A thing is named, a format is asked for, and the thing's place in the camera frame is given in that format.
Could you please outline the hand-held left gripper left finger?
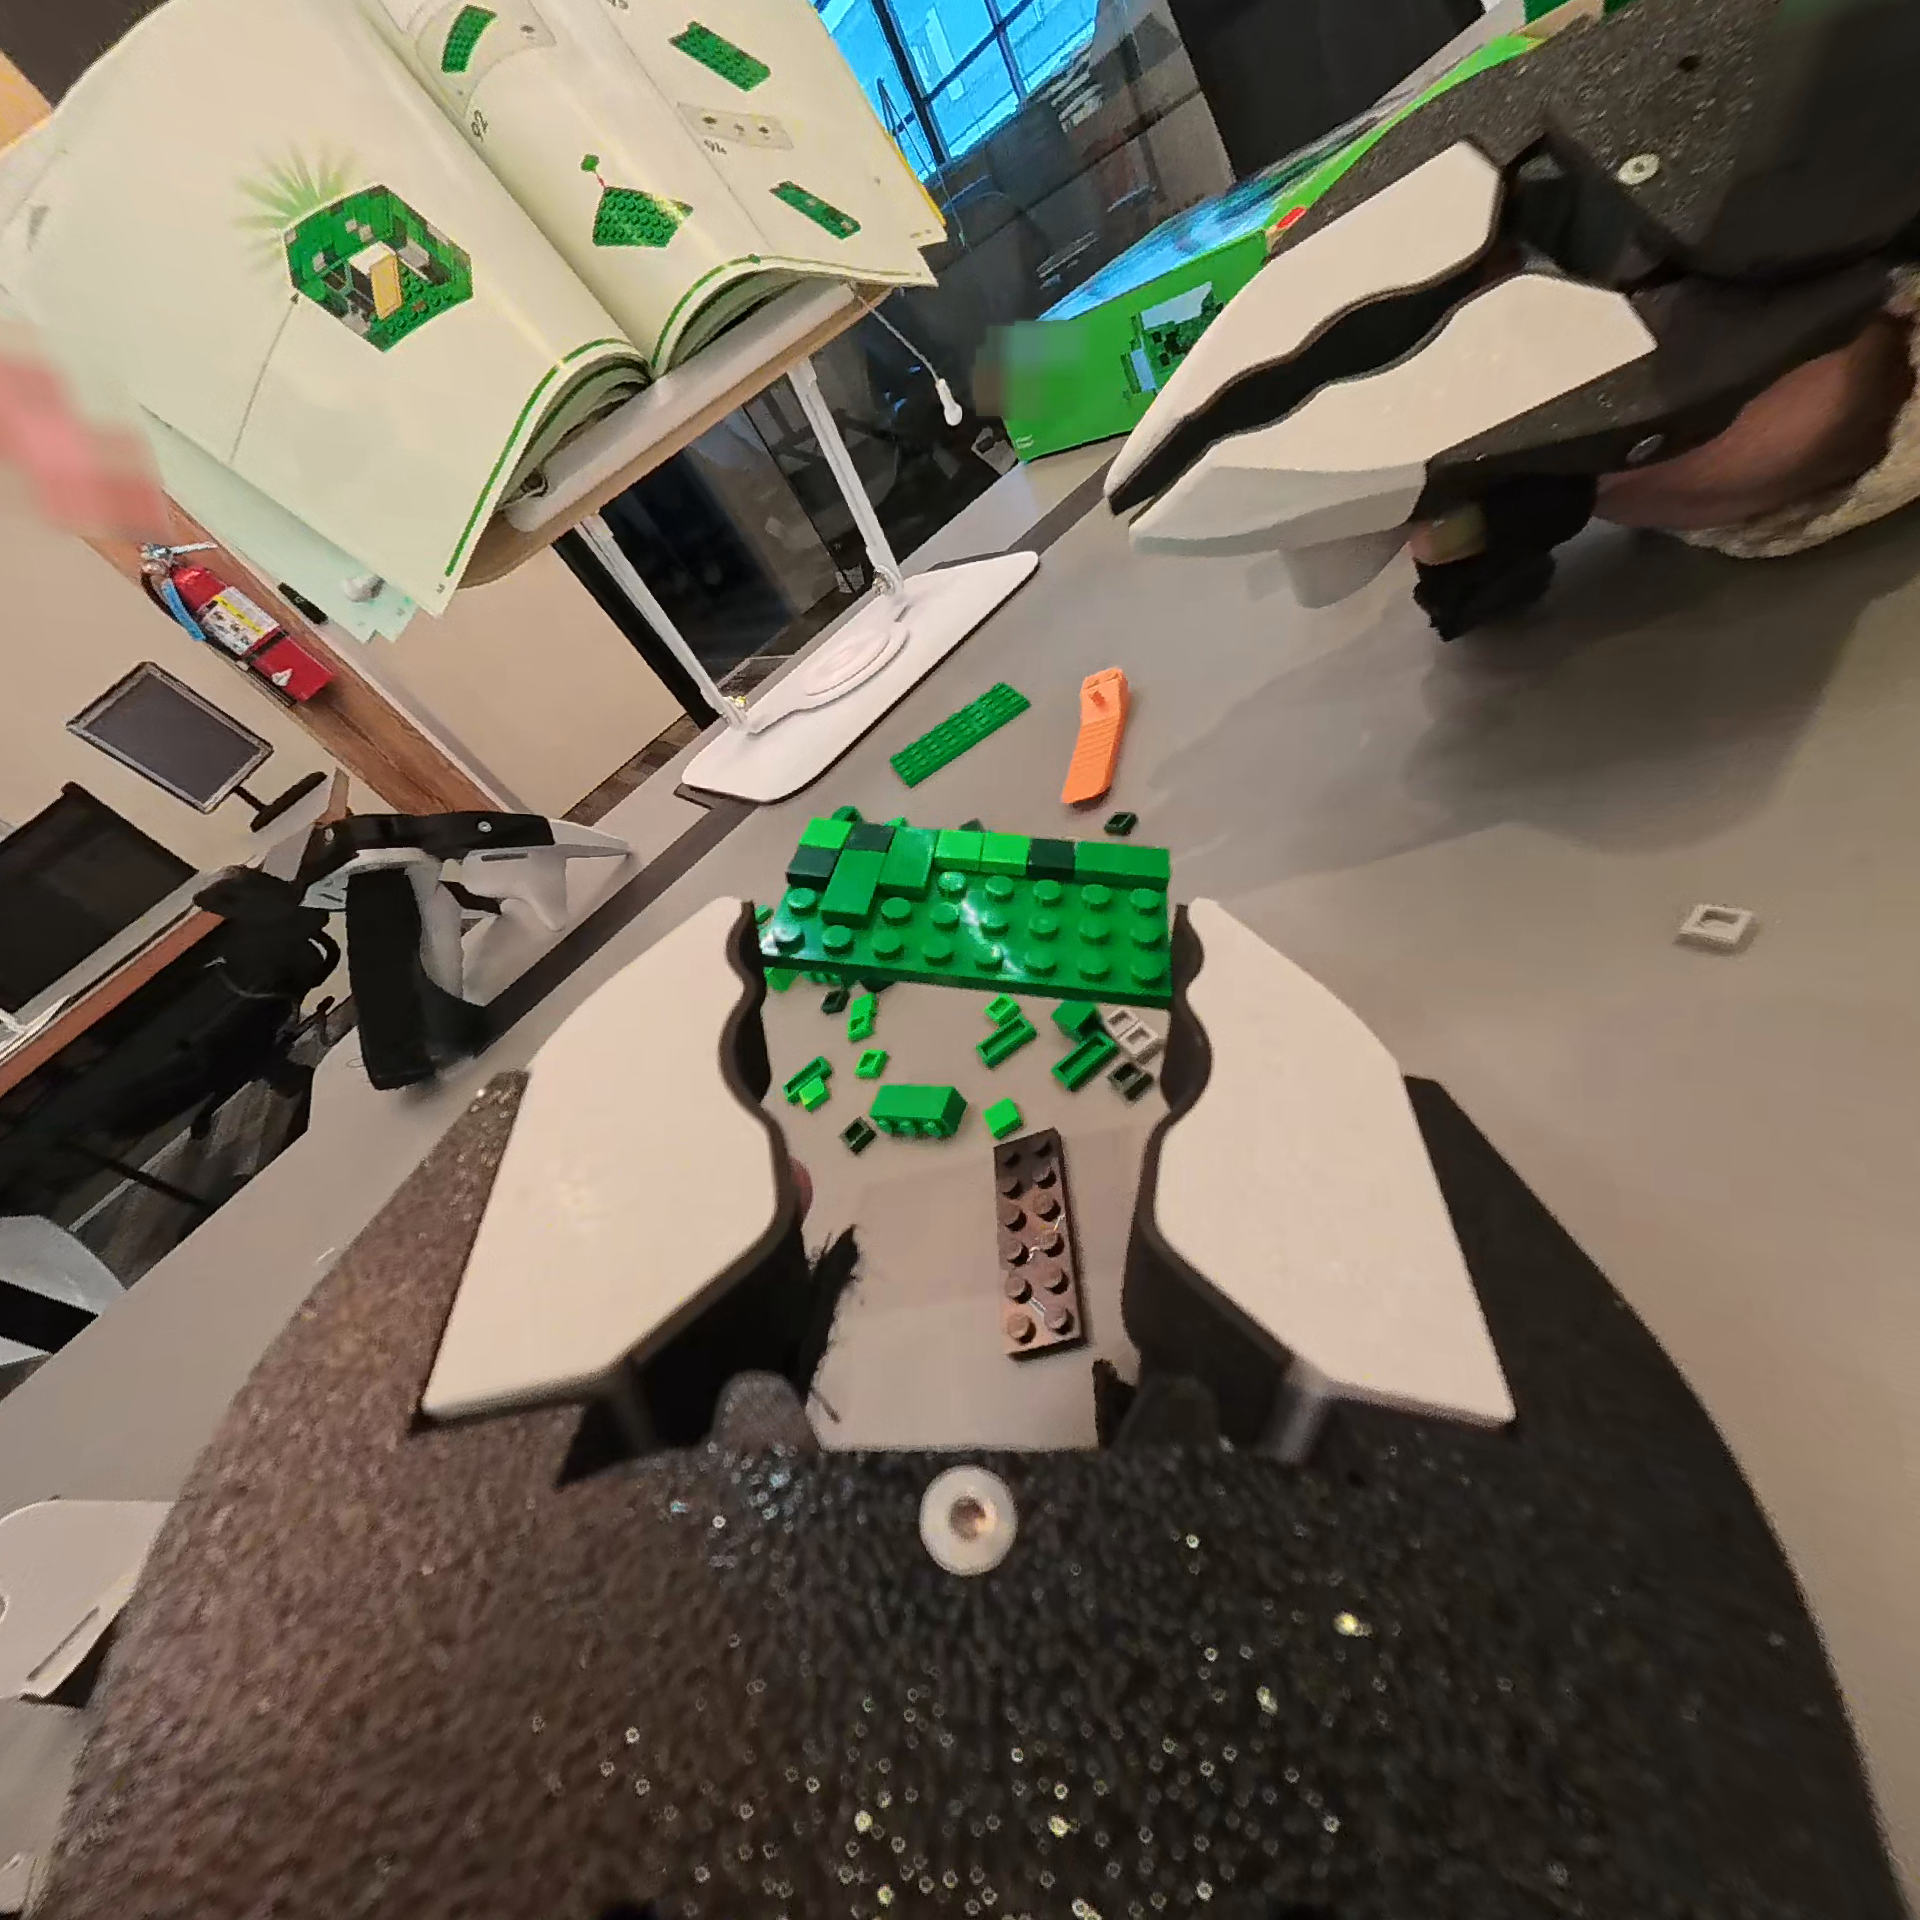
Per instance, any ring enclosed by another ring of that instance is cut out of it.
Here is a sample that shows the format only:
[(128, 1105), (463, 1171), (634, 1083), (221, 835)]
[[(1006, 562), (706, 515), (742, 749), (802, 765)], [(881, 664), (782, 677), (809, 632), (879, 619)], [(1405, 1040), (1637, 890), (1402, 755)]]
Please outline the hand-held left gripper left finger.
[(526, 1068), (419, 1418), (599, 1405), (699, 1445), (793, 1345), (799, 1197), (761, 1030), (752, 904), (713, 898), (592, 990)]

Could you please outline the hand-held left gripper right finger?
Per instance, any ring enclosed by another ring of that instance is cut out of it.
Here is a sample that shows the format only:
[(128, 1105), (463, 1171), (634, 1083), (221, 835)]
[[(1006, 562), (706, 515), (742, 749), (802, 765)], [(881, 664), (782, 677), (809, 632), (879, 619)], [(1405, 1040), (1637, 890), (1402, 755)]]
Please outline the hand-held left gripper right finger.
[(1166, 1113), (1134, 1217), (1139, 1376), (1234, 1449), (1299, 1458), (1331, 1408), (1514, 1422), (1393, 1054), (1223, 904), (1171, 924)]

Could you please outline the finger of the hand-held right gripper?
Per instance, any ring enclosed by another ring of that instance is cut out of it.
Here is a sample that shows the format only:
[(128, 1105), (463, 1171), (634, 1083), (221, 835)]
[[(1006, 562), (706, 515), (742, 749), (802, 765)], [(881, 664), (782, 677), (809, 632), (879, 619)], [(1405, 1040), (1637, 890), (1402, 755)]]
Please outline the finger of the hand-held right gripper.
[(1503, 173), (1458, 142), (1269, 259), (1223, 307), (1107, 469), (1107, 505), (1171, 490), (1221, 442), (1386, 368), (1459, 300), (1489, 249)]
[(1306, 350), (1331, 346), (1337, 321), (1386, 321), (1391, 301), (1337, 316), (1314, 316), (1312, 304), (1259, 274), (1189, 353), (1128, 438), (1127, 474), (1142, 480), (1144, 459), (1169, 453), (1178, 426), (1202, 426), (1205, 445), (1134, 512), (1134, 550), (1275, 556), (1299, 605), (1327, 608), (1400, 554), (1441, 456), (1654, 347), (1624, 298), (1513, 274), (1467, 296), (1384, 365), (1329, 377), (1306, 371)]

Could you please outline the pile of small lego pieces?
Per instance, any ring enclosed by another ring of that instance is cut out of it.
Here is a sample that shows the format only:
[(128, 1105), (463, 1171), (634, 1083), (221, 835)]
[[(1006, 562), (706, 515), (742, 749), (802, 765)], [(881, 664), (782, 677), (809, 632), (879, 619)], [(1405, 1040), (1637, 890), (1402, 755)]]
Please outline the pile of small lego pieces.
[[(842, 1147), (879, 1140), (998, 1144), (1051, 1120), (1097, 1085), (1134, 1106), (1155, 1085), (1162, 1036), (1144, 1014), (1033, 995), (943, 995), (917, 988), (831, 988), (823, 977), (770, 973), (775, 1094), (794, 1115), (824, 1115)], [(966, 1097), (947, 1140), (888, 1138), (867, 1123), (879, 1083), (954, 1085)]]

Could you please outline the green lego baseplate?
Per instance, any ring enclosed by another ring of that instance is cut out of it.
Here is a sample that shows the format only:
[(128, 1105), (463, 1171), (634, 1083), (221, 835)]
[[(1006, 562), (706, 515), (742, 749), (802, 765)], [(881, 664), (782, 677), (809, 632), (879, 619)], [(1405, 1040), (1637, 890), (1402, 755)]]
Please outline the green lego baseplate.
[(1169, 1003), (1169, 853), (986, 827), (811, 818), (753, 908), (770, 969), (838, 986)]

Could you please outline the person's right forearm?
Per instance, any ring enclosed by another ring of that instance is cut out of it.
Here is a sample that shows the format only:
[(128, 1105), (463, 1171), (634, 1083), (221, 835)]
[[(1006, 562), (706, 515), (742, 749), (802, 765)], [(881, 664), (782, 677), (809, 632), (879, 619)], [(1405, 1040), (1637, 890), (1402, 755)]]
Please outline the person's right forearm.
[(1881, 457), (1845, 486), (1829, 486), (1775, 512), (1745, 516), (1698, 532), (1677, 536), (1683, 545), (1729, 560), (1785, 560), (1863, 531), (1906, 509), (1918, 499), (1918, 269), (1895, 273), (1888, 321), (1903, 326), (1911, 392), (1893, 419)]

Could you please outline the green lego box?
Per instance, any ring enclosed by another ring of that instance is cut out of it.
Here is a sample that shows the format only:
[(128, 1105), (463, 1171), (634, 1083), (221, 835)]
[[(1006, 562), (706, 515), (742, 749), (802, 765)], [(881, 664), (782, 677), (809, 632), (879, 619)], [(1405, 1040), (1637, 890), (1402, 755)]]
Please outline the green lego box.
[(1519, 58), (1514, 32), (1446, 49), (1349, 124), (1169, 216), (1035, 321), (998, 338), (998, 417), (1017, 459), (1127, 437), (1221, 312), (1259, 274), (1271, 226), (1296, 225), (1400, 117)]

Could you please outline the black lego plate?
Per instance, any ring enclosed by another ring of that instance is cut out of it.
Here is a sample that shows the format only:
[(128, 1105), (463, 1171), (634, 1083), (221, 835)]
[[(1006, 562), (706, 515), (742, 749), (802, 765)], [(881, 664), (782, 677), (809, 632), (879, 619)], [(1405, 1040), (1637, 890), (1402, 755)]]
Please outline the black lego plate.
[(1058, 1130), (993, 1145), (998, 1332), (1010, 1360), (1066, 1353), (1088, 1341), (1072, 1188)]

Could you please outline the narrow green lego plate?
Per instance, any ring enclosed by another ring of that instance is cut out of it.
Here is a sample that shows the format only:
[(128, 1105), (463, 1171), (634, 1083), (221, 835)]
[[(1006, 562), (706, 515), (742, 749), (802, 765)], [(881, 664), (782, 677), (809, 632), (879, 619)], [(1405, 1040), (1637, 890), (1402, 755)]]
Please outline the narrow green lego plate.
[(950, 710), (926, 733), (906, 741), (888, 757), (888, 765), (906, 788), (920, 786), (943, 768), (981, 748), (989, 736), (1029, 713), (1030, 702), (1010, 683), (993, 683), (968, 705)]

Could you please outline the person's right hand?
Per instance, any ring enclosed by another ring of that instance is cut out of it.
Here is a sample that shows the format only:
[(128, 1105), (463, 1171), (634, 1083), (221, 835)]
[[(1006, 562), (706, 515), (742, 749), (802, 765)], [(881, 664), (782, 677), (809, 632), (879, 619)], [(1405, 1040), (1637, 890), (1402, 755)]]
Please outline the person's right hand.
[(1793, 509), (1874, 467), (1913, 392), (1903, 321), (1858, 337), (1755, 395), (1713, 438), (1600, 480), (1600, 521), (1691, 536)]

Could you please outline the large blue-lit window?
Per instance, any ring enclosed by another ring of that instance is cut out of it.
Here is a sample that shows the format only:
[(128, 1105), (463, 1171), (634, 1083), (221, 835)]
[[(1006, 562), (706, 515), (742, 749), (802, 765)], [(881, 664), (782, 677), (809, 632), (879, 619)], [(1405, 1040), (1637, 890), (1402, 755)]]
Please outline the large blue-lit window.
[(818, 3), (814, 12), (926, 185), (1026, 108), (1074, 131), (1166, 59), (1184, 59), (1167, 4)]

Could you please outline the wooden pillar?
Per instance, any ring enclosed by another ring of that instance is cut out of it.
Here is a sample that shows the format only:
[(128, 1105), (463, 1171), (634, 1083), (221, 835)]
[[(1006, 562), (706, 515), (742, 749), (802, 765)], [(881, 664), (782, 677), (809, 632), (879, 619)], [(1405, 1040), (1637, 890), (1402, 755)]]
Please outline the wooden pillar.
[(225, 545), (214, 542), (208, 528), (182, 508), (170, 505), (169, 526), (184, 545), (208, 545), (208, 554), (194, 554), (186, 560), (203, 560), (225, 586), (238, 587), (275, 614), (294, 643), (328, 672), (328, 683), (312, 700), (290, 705), (262, 678), (247, 674), (243, 668), (218, 652), (210, 652), (211, 664), (233, 689), (250, 686), (255, 708), (274, 710), (275, 717), (299, 729), (327, 761), (342, 765), (385, 810), (426, 813), (506, 806), (490, 786), (473, 776), (465, 761), (445, 753), (433, 733), (418, 726), (409, 710), (371, 683), (347, 654), (347, 641), (328, 641), (327, 628), (309, 622), (291, 602), (262, 580)]

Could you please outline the wooden-edged office desk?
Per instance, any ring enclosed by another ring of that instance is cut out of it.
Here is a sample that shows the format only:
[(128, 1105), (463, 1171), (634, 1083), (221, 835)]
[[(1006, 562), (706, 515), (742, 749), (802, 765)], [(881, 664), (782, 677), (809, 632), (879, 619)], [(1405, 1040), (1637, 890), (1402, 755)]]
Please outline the wooden-edged office desk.
[[(317, 825), (342, 818), (349, 795), (347, 771), (301, 779), (287, 806), (255, 835), (255, 849), (242, 864), (281, 880), (291, 878), (309, 835)], [(194, 872), (186, 883), (118, 929), (97, 950), (24, 1002), (17, 1013), (2, 1013), (3, 1094), (21, 1089), (59, 1052), (150, 986), (160, 972), (218, 931), (221, 920), (195, 904), (198, 892), (216, 878), (216, 872)]]

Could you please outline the white book stand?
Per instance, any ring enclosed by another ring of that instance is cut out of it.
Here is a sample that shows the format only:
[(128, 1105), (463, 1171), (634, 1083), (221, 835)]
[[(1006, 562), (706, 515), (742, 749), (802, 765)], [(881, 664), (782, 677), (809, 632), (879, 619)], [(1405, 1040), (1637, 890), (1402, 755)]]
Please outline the white book stand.
[[(1037, 572), (1030, 549), (905, 573), (831, 419), (811, 355), (872, 313), (885, 288), (824, 282), (778, 296), (638, 397), (575, 432), (542, 467), (543, 490), (495, 512), (475, 540), (462, 586), (514, 572), (561, 536), (579, 532), (614, 587), (658, 632), (718, 713), (678, 788), (695, 800), (765, 806), (814, 786), (864, 733), (933, 674)], [(653, 590), (619, 554), (603, 508), (723, 417), (786, 377), (848, 505), (872, 568), (872, 590), (767, 678), (758, 700), (729, 697), (687, 646)]]

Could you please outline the small tablet on stand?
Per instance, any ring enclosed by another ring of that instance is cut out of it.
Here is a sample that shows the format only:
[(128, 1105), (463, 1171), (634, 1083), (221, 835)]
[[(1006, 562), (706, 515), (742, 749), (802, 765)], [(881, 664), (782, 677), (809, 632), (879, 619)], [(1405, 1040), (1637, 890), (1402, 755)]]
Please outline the small tablet on stand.
[(330, 786), (327, 773), (312, 773), (269, 800), (248, 790), (274, 755), (272, 742), (158, 664), (131, 666), (64, 729), (198, 813), (243, 803), (254, 832)]

